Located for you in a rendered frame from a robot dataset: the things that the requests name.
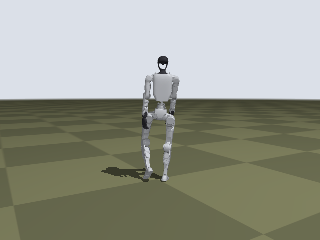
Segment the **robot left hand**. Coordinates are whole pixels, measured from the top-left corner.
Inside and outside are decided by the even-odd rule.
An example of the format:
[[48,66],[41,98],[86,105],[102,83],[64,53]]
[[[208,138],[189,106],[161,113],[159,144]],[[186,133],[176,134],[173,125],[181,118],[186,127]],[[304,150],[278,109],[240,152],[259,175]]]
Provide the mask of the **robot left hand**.
[[148,112],[144,113],[144,116],[142,115],[143,119],[142,119],[142,126],[144,129],[148,130],[148,126],[147,126],[147,117],[148,117]]

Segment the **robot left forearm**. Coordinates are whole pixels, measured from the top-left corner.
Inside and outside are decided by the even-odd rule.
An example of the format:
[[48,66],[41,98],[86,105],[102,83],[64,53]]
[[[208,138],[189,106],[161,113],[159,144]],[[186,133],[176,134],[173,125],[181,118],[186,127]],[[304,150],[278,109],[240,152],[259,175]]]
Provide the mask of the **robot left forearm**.
[[145,112],[147,112],[148,115],[148,110],[149,110],[149,101],[146,100],[146,94],[143,94],[143,106],[142,106],[142,115],[145,116]]

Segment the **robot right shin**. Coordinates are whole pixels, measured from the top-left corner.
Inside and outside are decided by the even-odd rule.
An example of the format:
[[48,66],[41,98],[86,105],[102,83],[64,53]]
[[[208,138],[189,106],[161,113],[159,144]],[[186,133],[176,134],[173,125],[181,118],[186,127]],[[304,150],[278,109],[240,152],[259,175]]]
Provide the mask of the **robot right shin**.
[[171,161],[171,155],[172,155],[172,145],[169,145],[169,152],[164,152],[164,156],[163,156],[163,163],[164,163],[164,173],[163,175],[166,174],[166,176],[168,176],[168,168],[170,165],[170,161]]

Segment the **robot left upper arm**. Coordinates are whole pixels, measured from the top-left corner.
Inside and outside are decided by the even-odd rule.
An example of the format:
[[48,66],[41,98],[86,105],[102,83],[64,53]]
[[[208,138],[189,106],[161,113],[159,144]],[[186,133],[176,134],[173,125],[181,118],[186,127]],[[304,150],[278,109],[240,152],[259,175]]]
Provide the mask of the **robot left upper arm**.
[[150,94],[150,91],[151,91],[151,82],[153,81],[153,77],[154,75],[148,75],[145,79],[145,99],[146,100],[149,100],[151,98],[151,94]]

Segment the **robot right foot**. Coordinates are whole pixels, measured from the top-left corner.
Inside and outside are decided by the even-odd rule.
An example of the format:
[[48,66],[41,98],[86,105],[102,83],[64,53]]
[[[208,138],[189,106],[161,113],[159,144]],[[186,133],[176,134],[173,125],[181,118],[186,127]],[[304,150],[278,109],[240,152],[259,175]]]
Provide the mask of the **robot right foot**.
[[164,182],[167,182],[169,179],[170,178],[168,176],[166,176],[166,174],[165,174],[165,175],[162,176],[161,180],[164,181]]

